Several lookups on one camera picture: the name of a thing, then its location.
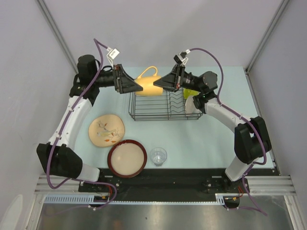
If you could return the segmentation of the yellow mug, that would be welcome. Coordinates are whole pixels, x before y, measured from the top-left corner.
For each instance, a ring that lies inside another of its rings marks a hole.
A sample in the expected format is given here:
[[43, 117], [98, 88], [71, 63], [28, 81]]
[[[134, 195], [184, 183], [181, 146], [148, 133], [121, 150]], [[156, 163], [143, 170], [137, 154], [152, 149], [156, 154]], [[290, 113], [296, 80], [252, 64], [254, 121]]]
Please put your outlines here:
[[[149, 69], [154, 69], [155, 73], [152, 76], [143, 76]], [[161, 96], [163, 94], [163, 88], [155, 86], [153, 83], [161, 79], [161, 76], [158, 76], [158, 69], [155, 66], [149, 66], [145, 69], [134, 81], [142, 86], [143, 90], [138, 91], [135, 94], [137, 96]]]

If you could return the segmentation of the green bowl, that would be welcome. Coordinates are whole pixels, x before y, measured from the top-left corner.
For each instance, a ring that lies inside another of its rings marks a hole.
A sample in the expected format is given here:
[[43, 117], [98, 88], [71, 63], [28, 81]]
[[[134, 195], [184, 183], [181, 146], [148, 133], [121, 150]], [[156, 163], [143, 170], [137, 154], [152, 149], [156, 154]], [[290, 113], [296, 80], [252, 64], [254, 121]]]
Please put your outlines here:
[[195, 95], [198, 95], [199, 92], [198, 91], [195, 91], [195, 90], [190, 90], [190, 89], [184, 89], [183, 90], [183, 97], [185, 100], [188, 99], [189, 96], [195, 96]]

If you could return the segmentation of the black wire dish rack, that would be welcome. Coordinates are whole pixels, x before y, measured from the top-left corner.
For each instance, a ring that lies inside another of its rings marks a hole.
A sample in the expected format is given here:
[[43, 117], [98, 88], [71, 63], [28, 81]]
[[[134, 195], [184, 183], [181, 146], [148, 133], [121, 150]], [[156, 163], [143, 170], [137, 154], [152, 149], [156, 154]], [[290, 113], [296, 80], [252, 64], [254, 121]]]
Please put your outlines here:
[[135, 121], [198, 120], [202, 116], [202, 112], [188, 112], [182, 89], [148, 97], [131, 93], [128, 112]]

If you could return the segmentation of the white bowl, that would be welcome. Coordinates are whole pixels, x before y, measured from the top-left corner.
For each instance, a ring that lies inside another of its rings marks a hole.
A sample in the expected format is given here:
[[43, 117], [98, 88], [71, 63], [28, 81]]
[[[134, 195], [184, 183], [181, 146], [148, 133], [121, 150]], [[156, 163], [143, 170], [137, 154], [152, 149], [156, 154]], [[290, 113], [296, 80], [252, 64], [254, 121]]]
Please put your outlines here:
[[193, 102], [193, 96], [190, 95], [185, 102], [185, 111], [186, 115], [192, 115], [199, 112], [199, 110], [195, 107]]

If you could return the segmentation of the clear plastic cup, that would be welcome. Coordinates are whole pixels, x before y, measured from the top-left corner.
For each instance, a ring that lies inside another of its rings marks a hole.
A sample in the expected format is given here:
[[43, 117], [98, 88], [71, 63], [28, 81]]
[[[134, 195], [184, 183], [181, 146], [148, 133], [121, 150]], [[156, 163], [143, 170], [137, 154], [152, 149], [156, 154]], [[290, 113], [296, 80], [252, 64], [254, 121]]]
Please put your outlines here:
[[167, 160], [167, 152], [164, 148], [156, 147], [151, 150], [150, 159], [155, 166], [162, 166]]

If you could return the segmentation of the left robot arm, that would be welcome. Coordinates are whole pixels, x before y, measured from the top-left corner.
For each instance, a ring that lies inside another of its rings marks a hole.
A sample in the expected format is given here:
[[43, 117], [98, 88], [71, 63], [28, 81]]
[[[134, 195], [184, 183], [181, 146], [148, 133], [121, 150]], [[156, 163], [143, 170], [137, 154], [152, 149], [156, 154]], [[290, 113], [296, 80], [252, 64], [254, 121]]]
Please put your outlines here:
[[75, 142], [83, 121], [92, 109], [101, 87], [114, 87], [121, 94], [140, 92], [142, 86], [135, 82], [121, 64], [98, 67], [92, 55], [79, 57], [78, 73], [69, 94], [69, 102], [63, 118], [49, 141], [36, 149], [43, 170], [48, 175], [89, 181], [95, 191], [102, 191], [106, 180], [100, 170], [83, 163], [74, 152]]

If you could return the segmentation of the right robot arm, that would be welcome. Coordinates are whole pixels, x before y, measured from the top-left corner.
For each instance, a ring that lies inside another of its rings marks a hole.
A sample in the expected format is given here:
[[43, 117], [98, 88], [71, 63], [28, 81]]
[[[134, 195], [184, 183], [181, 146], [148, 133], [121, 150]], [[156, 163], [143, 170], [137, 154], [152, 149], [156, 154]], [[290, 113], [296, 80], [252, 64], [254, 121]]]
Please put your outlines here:
[[194, 76], [185, 71], [185, 67], [175, 65], [172, 71], [153, 82], [154, 86], [169, 92], [180, 88], [198, 91], [193, 97], [196, 109], [220, 121], [234, 133], [235, 158], [225, 170], [221, 186], [226, 192], [238, 188], [238, 180], [255, 164], [266, 164], [267, 152], [272, 145], [265, 121], [262, 117], [246, 117], [222, 103], [215, 94], [217, 74], [207, 71]]

